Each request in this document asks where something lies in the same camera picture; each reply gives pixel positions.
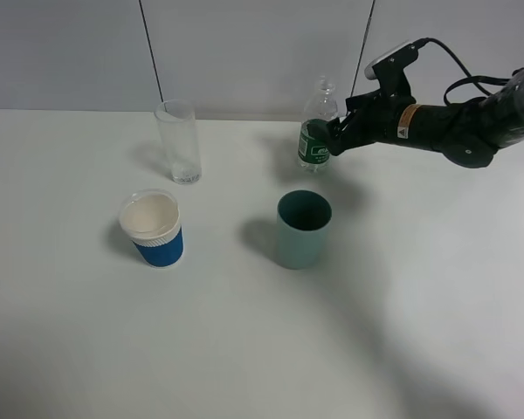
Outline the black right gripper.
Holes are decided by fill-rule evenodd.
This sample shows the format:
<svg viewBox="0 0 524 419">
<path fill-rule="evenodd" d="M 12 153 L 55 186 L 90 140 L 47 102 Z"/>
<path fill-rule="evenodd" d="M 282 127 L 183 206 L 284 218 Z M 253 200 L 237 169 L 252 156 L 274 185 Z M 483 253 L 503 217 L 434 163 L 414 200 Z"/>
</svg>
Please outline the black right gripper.
<svg viewBox="0 0 524 419">
<path fill-rule="evenodd" d="M 339 119 L 309 120 L 309 136 L 327 144 L 332 156 L 376 142 L 397 141 L 396 129 L 402 111 L 417 103 L 405 75 L 405 68 L 395 68 L 390 64 L 377 65 L 375 70 L 379 88 L 374 92 L 349 98 L 349 113 L 342 123 Z"/>
</svg>

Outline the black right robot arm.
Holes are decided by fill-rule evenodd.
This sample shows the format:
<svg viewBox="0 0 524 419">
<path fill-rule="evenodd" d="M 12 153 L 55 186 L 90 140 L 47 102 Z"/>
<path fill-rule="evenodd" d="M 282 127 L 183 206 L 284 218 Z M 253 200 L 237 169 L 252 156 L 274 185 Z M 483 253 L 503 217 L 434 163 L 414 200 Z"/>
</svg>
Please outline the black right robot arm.
<svg viewBox="0 0 524 419">
<path fill-rule="evenodd" d="M 464 168 L 485 168 L 501 149 L 524 141 L 524 68 L 510 80 L 471 76 L 452 87 L 473 82 L 501 89 L 488 97 L 432 106 L 417 103 L 408 80 L 401 78 L 396 89 L 380 87 L 347 99 L 343 120 L 310 120 L 307 132 L 334 156 L 384 143 L 439 153 Z"/>
</svg>

